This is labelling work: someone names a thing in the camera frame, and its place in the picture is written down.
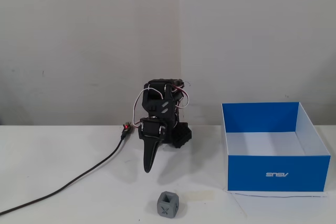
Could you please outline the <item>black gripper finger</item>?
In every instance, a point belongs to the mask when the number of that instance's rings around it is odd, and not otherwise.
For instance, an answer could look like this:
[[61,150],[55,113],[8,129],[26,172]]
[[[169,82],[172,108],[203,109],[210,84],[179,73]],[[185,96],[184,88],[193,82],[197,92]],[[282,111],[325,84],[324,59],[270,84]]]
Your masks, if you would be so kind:
[[143,155],[143,165],[144,165],[144,171],[146,173],[148,172],[148,168],[149,168],[149,160],[150,160],[150,147],[151,144],[157,142],[156,140],[144,140],[144,155]]
[[156,153],[157,153],[158,148],[159,148],[160,145],[161,145],[160,142],[155,142],[155,143],[151,144],[150,151],[149,151],[150,160],[149,160],[148,172],[150,172],[151,169],[152,169],[152,166],[153,166],[153,163],[154,163],[154,159],[156,157]]

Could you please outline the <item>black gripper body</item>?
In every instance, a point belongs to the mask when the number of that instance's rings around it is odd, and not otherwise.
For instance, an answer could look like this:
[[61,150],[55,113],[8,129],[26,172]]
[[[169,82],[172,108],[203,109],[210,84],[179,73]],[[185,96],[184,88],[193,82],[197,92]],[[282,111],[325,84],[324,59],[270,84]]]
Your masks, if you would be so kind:
[[138,133],[144,143],[167,143],[167,123],[163,119],[141,118]]

